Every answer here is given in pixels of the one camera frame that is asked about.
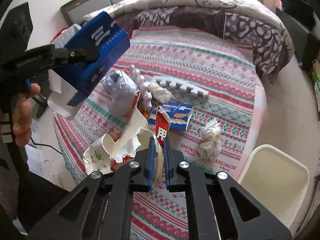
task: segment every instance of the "white plastic bag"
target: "white plastic bag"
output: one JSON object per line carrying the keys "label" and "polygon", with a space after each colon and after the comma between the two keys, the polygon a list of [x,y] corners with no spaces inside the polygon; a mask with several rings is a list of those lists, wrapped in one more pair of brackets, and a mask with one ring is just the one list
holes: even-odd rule
{"label": "white plastic bag", "polygon": [[213,161],[221,151],[221,127],[217,119],[213,119],[202,129],[202,143],[199,154],[205,160]]}
{"label": "white plastic bag", "polygon": [[151,92],[152,97],[155,98],[159,103],[166,104],[172,98],[172,94],[166,88],[160,87],[157,83],[150,83],[148,91]]}
{"label": "white plastic bag", "polygon": [[134,93],[138,91],[137,85],[122,70],[116,70],[103,80],[103,88],[108,91],[113,100],[108,101],[108,111],[116,116],[124,116],[131,109]]}

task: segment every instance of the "finger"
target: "finger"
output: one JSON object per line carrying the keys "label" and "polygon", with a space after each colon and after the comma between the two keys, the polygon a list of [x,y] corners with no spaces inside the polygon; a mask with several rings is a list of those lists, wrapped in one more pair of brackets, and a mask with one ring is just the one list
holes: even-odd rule
{"label": "finger", "polygon": [[31,103],[28,100],[21,101],[18,108],[20,118],[26,118],[31,115],[32,107]]}
{"label": "finger", "polygon": [[20,136],[30,129],[31,123],[31,116],[20,118],[19,121],[12,127],[12,131],[16,136]]}
{"label": "finger", "polygon": [[16,137],[16,144],[19,147],[25,146],[31,138],[31,129],[23,133],[21,136]]}
{"label": "finger", "polygon": [[32,83],[31,88],[28,91],[27,98],[32,98],[39,92],[40,92],[40,86],[38,84]]}

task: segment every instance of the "black cable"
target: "black cable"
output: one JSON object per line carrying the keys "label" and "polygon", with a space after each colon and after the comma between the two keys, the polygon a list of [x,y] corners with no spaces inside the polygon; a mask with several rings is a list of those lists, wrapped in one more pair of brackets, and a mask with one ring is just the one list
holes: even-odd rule
{"label": "black cable", "polygon": [[47,147],[51,147],[52,149],[54,149],[56,152],[58,152],[58,153],[60,153],[61,155],[62,155],[62,153],[61,152],[59,152],[56,148],[54,148],[54,147],[52,147],[51,145],[48,145],[48,144],[42,144],[42,143],[35,143],[34,141],[33,141],[33,138],[31,137],[31,141],[32,141],[32,143],[34,144],[34,145],[40,145],[40,146],[47,146]]}

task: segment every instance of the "white floor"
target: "white floor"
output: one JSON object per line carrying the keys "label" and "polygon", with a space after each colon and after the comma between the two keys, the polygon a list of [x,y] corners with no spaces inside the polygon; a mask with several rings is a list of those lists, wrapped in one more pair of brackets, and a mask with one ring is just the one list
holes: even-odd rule
{"label": "white floor", "polygon": [[[314,173],[319,157],[320,140],[317,128],[317,105],[313,84],[300,70],[295,57],[279,73],[274,85],[266,85],[268,117],[261,127],[256,146],[271,144],[306,165],[310,172],[310,185],[305,200],[292,224],[294,235],[302,223],[312,200]],[[40,141],[60,149],[52,122],[53,111],[47,109],[40,119]],[[65,167],[63,157],[49,147],[42,147],[44,159],[49,160],[57,185],[72,190],[74,183]]]}

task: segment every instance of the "blue cardboard box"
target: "blue cardboard box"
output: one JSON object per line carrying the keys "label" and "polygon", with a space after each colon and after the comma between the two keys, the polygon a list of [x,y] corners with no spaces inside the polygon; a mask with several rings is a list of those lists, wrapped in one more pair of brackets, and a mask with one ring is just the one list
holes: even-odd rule
{"label": "blue cardboard box", "polygon": [[107,71],[130,47],[130,39],[128,33],[110,15],[102,12],[77,32],[65,47],[79,49],[88,44],[99,47],[100,57],[95,62],[63,65],[54,69],[78,91],[68,106],[77,106],[90,95]]}
{"label": "blue cardboard box", "polygon": [[[161,105],[170,117],[170,129],[185,131],[193,113],[193,105],[187,105],[179,102],[168,102]],[[153,109],[149,117],[149,124],[156,124],[157,109]]]}

